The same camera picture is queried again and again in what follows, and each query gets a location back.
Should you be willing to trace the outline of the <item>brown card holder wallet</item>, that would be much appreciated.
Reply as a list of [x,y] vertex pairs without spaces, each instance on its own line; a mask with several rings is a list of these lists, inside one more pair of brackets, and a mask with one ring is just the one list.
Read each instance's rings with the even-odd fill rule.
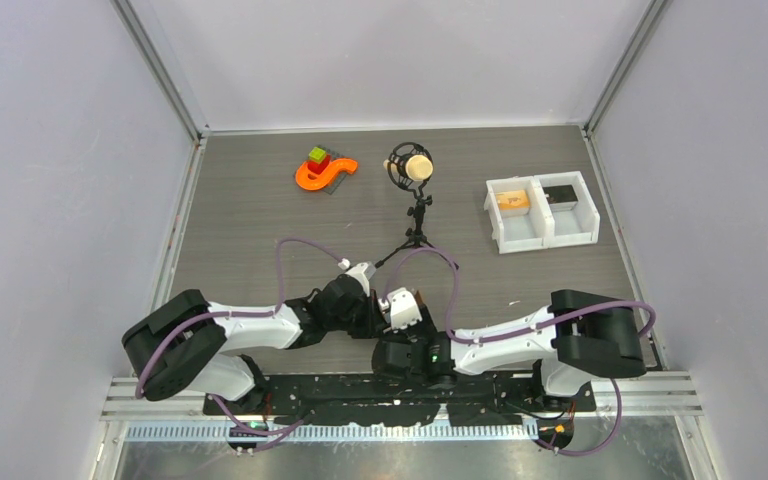
[[415,300],[415,302],[417,304],[419,316],[420,316],[420,318],[423,321],[425,321],[428,318],[428,316],[429,316],[429,311],[428,311],[427,305],[426,305],[426,303],[425,303],[425,301],[424,301],[424,299],[423,299],[423,297],[421,295],[421,292],[419,290],[413,290],[412,294],[413,294],[414,300]]

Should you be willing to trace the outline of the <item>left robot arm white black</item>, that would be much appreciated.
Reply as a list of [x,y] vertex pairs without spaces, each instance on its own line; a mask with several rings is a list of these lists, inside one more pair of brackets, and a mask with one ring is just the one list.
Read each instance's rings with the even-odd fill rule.
[[265,405],[267,389],[245,350],[306,348],[331,332],[374,339],[388,326],[368,283],[341,274],[269,307],[210,302],[188,289],[128,329],[122,346],[137,375],[136,397],[156,402],[193,390],[253,414]]

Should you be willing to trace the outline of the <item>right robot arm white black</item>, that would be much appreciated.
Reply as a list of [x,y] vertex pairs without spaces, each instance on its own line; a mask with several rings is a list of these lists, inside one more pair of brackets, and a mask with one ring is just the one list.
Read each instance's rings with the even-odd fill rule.
[[387,298],[388,323],[373,350],[373,373],[393,381],[449,388],[460,376],[530,363],[531,397],[556,410],[595,378],[645,374],[640,341],[654,326],[654,308],[578,290],[557,290],[548,305],[523,317],[477,329],[438,330],[428,309],[400,289]]

